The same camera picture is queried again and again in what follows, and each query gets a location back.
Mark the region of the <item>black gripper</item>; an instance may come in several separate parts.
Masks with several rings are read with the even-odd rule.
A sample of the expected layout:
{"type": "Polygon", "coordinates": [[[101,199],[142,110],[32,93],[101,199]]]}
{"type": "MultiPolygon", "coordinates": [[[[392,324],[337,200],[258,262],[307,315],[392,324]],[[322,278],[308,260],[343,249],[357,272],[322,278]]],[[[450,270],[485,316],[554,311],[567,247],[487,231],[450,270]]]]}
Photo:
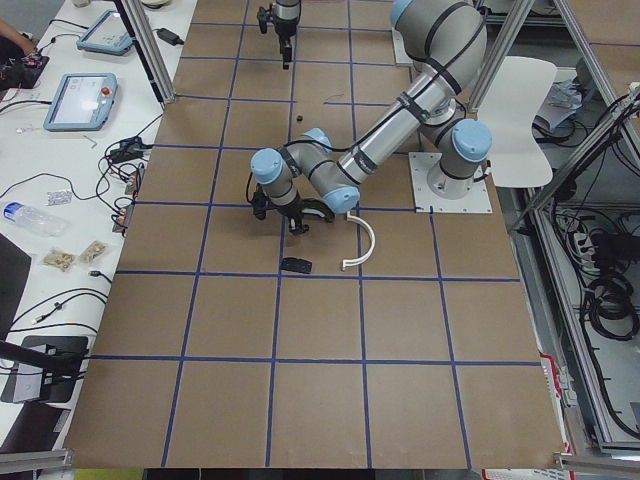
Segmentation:
{"type": "Polygon", "coordinates": [[[288,220],[288,229],[291,234],[305,234],[309,231],[310,226],[306,223],[302,213],[303,203],[299,195],[295,195],[291,199],[272,198],[271,203],[288,220]]]}
{"type": "Polygon", "coordinates": [[[282,63],[282,68],[284,70],[289,70],[291,67],[291,63],[289,61],[292,60],[292,56],[293,56],[293,47],[291,43],[291,38],[281,36],[279,38],[279,45],[280,45],[280,53],[282,56],[282,60],[284,61],[282,63]]]}

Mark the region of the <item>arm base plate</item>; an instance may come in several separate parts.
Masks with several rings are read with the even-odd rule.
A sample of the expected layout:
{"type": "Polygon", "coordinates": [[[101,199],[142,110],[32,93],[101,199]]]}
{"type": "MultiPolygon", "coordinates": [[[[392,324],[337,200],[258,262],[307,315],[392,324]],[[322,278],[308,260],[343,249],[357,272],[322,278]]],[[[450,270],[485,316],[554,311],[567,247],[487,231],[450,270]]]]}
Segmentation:
{"type": "Polygon", "coordinates": [[[491,214],[491,200],[482,168],[463,180],[441,170],[440,153],[410,152],[409,164],[415,210],[435,214],[491,214]]]}
{"type": "Polygon", "coordinates": [[[391,30],[392,42],[395,56],[395,63],[399,66],[413,65],[413,60],[409,57],[405,50],[405,43],[402,35],[395,29],[391,30]]]}

